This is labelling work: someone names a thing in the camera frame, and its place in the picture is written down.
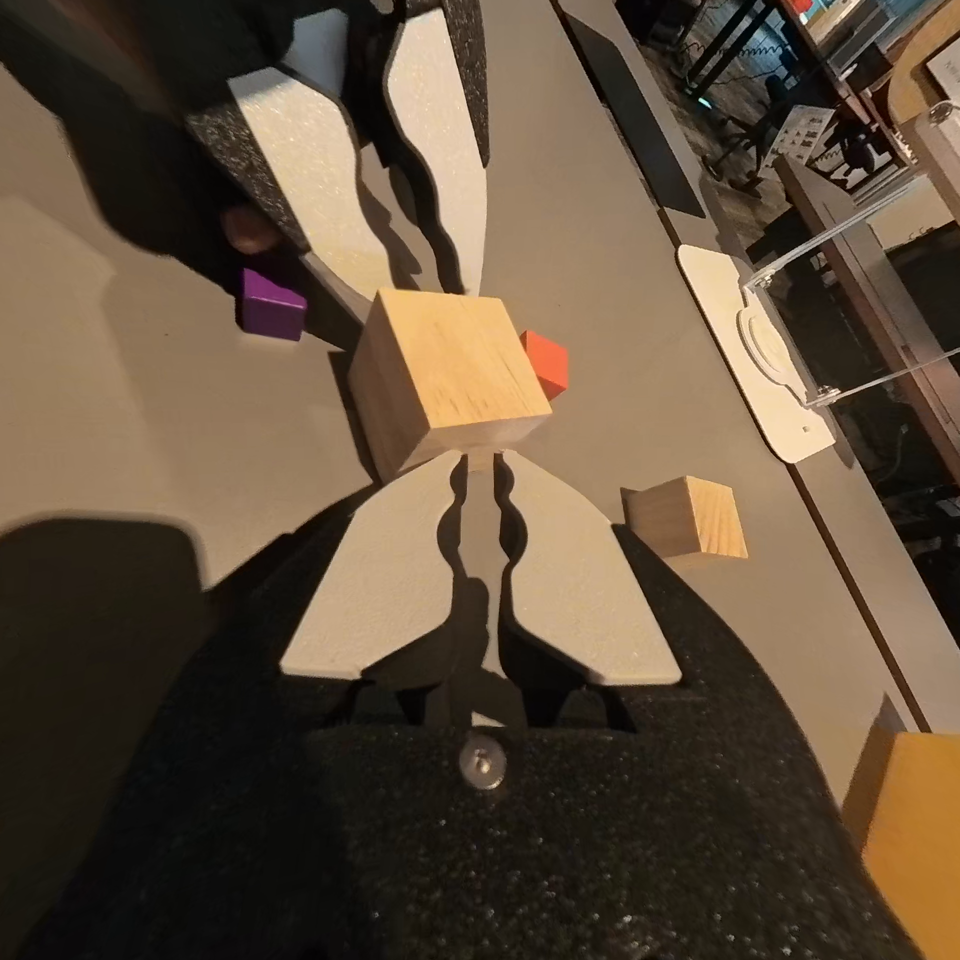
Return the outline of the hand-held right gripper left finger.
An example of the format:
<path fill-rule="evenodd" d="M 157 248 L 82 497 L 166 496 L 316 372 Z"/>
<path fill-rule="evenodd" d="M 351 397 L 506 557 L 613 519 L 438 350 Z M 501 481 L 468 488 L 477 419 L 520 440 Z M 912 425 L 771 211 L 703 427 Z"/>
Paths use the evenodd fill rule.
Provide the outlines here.
<path fill-rule="evenodd" d="M 447 621 L 453 569 L 439 528 L 455 503 L 452 477 L 462 458 L 443 453 L 354 512 L 282 654 L 283 675 L 361 679 Z"/>

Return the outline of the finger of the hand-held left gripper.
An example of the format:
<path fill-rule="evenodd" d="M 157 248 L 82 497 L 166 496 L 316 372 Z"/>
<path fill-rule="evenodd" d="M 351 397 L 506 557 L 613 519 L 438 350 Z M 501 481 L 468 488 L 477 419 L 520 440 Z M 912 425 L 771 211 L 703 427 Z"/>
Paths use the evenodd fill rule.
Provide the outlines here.
<path fill-rule="evenodd" d="M 485 262 L 490 119 L 479 2 L 394 2 L 382 89 L 395 166 L 446 293 L 477 296 Z"/>
<path fill-rule="evenodd" d="M 311 286 L 311 331 L 353 354 L 378 291 L 422 275 L 406 197 L 329 91 L 277 67 L 228 85 L 305 242 L 296 258 Z"/>

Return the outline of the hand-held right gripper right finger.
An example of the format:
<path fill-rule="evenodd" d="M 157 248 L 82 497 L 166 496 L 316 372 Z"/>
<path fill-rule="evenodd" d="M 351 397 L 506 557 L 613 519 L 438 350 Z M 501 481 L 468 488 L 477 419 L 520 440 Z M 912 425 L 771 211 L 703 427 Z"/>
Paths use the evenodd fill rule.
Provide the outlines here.
<path fill-rule="evenodd" d="M 497 454 L 506 629 L 599 687 L 672 687 L 682 671 L 607 516 L 515 450 Z"/>

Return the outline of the large natural wooden cube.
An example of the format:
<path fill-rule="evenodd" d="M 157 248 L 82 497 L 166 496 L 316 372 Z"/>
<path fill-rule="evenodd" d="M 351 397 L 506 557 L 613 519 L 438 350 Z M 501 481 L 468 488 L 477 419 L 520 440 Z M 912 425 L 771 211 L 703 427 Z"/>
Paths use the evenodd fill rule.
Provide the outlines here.
<path fill-rule="evenodd" d="M 552 406 L 503 302 L 380 288 L 347 372 L 378 478 L 512 449 Z"/>

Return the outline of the person's left hand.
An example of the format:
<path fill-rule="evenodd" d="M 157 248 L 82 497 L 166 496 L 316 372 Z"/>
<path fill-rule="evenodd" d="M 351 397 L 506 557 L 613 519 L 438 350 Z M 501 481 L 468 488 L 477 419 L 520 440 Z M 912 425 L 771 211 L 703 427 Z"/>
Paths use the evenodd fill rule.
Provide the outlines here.
<path fill-rule="evenodd" d="M 282 245 L 283 234 L 273 222 L 249 204 L 231 206 L 220 214 L 225 241 L 244 257 L 257 257 Z"/>

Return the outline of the small natural wooden cube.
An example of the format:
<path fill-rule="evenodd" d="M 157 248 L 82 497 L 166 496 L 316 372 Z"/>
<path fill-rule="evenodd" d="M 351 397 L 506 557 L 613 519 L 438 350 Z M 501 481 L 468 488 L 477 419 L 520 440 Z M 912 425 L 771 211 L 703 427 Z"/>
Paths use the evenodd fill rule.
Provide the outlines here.
<path fill-rule="evenodd" d="M 630 532 L 669 562 L 746 561 L 749 550 L 733 489 L 682 475 L 620 497 Z"/>

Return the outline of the small purple wooden cube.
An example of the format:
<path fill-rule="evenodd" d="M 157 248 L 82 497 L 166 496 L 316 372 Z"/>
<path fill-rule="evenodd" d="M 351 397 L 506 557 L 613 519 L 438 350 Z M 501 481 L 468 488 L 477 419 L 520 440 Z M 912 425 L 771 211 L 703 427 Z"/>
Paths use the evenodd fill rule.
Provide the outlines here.
<path fill-rule="evenodd" d="M 306 297 L 249 267 L 241 271 L 240 280 L 240 330 L 248 335 L 299 342 L 306 329 Z"/>

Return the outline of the small red wooden cube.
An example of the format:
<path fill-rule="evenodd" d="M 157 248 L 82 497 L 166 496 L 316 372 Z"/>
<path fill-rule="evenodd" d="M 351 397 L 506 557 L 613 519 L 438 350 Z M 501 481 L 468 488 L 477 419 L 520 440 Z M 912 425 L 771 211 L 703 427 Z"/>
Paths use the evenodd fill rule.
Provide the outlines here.
<path fill-rule="evenodd" d="M 568 351 L 533 330 L 523 331 L 519 340 L 547 401 L 553 402 L 570 388 Z"/>

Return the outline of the white printed sign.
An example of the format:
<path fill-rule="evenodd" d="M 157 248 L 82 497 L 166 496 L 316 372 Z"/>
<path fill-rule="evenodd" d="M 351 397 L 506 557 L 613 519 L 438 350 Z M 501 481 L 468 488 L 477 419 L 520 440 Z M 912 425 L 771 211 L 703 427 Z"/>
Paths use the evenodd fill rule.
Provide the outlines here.
<path fill-rule="evenodd" d="M 769 164 L 778 158 L 807 163 L 831 125 L 834 114 L 832 107 L 794 105 L 776 134 L 766 160 Z"/>

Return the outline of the yellow plastic box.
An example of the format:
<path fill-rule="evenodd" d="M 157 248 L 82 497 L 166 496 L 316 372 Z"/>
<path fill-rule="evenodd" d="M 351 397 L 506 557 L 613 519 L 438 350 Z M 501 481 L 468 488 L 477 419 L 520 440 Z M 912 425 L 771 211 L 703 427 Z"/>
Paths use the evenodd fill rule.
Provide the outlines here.
<path fill-rule="evenodd" d="M 874 725 L 843 819 L 925 958 L 959 957 L 959 737 Z"/>

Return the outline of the round wooden table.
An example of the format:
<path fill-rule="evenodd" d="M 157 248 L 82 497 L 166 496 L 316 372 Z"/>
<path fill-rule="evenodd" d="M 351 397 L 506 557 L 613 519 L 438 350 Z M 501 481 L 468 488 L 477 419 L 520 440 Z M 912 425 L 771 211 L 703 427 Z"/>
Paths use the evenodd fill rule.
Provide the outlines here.
<path fill-rule="evenodd" d="M 908 31 L 897 47 L 898 57 L 890 78 L 887 105 L 894 128 L 944 99 L 931 77 L 927 62 L 959 35 L 959 2 L 945 1 Z"/>

